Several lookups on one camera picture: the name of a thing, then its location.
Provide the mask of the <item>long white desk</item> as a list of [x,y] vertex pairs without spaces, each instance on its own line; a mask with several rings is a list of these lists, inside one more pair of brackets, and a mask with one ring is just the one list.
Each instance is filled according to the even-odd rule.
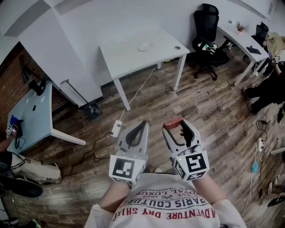
[[[218,23],[217,29],[223,33],[223,35],[229,40],[226,41],[224,44],[231,42],[232,44],[236,44],[251,60],[248,67],[244,70],[242,74],[239,75],[237,81],[234,83],[234,86],[237,86],[242,79],[249,73],[251,68],[254,66],[255,63],[258,63],[258,66],[253,71],[252,75],[254,76],[255,73],[260,69],[260,67],[265,63],[266,59],[269,57],[268,53],[256,42],[249,34],[245,31],[239,32],[234,25],[232,24],[222,24]],[[260,54],[254,54],[249,52],[247,47],[252,46],[253,48],[259,50]]]

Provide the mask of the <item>person's white printed shirt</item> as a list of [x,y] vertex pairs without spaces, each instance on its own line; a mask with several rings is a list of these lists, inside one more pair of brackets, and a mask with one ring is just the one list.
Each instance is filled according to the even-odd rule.
[[228,200],[211,205],[179,175],[144,173],[115,213],[95,204],[84,228],[246,228]]

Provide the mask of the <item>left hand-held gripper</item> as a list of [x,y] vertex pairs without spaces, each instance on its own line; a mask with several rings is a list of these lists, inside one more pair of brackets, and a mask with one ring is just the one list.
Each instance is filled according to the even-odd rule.
[[136,122],[120,133],[119,146],[110,157],[109,177],[113,181],[130,185],[137,183],[148,161],[148,133],[147,121]]

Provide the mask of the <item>red sausage piece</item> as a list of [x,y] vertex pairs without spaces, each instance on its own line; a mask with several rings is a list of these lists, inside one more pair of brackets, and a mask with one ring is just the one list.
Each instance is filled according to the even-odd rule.
[[168,120],[164,122],[163,128],[168,129],[168,130],[176,128],[180,125],[181,121],[182,121],[181,117],[176,117],[174,119]]

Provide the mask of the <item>white plate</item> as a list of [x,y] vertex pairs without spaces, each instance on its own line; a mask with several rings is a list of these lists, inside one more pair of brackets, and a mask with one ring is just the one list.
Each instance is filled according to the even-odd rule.
[[151,50],[154,47],[154,43],[144,43],[138,46],[138,51],[146,52]]

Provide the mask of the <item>black monitor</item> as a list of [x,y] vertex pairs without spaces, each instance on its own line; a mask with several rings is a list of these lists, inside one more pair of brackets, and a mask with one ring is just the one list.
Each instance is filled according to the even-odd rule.
[[20,62],[20,69],[21,69],[21,75],[22,75],[22,80],[23,83],[26,84],[29,81],[29,70],[27,70],[27,66],[24,64],[24,56],[20,55],[19,56],[19,62]]

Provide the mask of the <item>grey metal rod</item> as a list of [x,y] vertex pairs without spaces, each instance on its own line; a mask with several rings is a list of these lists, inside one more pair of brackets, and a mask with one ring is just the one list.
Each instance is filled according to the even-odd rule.
[[86,103],[89,103],[77,90],[76,88],[69,82],[69,79],[63,80],[60,84],[64,84],[67,83],[73,90],[75,93],[77,93]]

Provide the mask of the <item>light blue table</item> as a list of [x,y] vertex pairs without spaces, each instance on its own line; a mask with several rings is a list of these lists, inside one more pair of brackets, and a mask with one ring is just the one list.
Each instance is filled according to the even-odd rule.
[[20,154],[42,139],[53,136],[65,141],[85,146],[86,141],[65,134],[53,128],[52,121],[52,83],[46,85],[45,91],[38,96],[30,90],[9,112],[7,126],[12,115],[23,120],[21,124],[23,135],[19,140],[13,140],[8,151]]

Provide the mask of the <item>white table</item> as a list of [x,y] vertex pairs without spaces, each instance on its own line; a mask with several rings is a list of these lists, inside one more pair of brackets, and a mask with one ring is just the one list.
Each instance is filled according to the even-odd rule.
[[[146,52],[138,51],[144,43],[154,43]],[[159,69],[162,62],[179,58],[177,72],[173,80],[173,91],[176,91],[181,79],[186,56],[190,51],[177,39],[159,27],[142,27],[122,37],[109,40],[100,45],[106,66],[127,111],[130,105],[122,88],[120,78],[150,66]]]

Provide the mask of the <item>black floor stand base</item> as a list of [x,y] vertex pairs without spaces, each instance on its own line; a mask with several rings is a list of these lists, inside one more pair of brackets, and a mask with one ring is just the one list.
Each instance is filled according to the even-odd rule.
[[83,110],[89,121],[92,121],[102,115],[102,111],[95,101],[85,104]]

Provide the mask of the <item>small potted plant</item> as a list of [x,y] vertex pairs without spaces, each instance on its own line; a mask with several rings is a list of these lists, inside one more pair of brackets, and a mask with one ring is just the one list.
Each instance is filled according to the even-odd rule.
[[240,22],[236,22],[235,29],[237,34],[241,34],[246,29],[246,26],[242,25]]

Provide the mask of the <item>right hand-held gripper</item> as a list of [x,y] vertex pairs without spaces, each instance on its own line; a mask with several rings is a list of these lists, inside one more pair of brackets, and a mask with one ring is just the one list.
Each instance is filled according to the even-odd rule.
[[180,134],[184,137],[180,141],[165,127],[162,128],[162,133],[171,151],[172,166],[186,182],[203,177],[209,171],[209,161],[207,152],[201,147],[199,131],[184,118],[180,126]]

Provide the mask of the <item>person's left forearm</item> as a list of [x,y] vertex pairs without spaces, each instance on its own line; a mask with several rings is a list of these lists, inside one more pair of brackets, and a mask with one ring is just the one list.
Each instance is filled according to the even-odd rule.
[[99,201],[100,208],[115,213],[122,201],[129,195],[130,186],[126,183],[113,182]]

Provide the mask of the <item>black headset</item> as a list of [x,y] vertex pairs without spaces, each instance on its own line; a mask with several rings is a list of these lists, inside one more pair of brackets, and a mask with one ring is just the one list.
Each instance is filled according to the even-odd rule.
[[32,80],[28,84],[31,90],[34,90],[38,96],[41,96],[46,88],[46,81],[42,80],[40,84],[37,84],[35,80]]

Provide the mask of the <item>person's right forearm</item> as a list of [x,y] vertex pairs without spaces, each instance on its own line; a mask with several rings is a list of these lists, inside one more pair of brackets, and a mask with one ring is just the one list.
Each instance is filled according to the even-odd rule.
[[211,205],[228,202],[226,195],[208,174],[193,180],[192,183],[197,193],[204,197]]

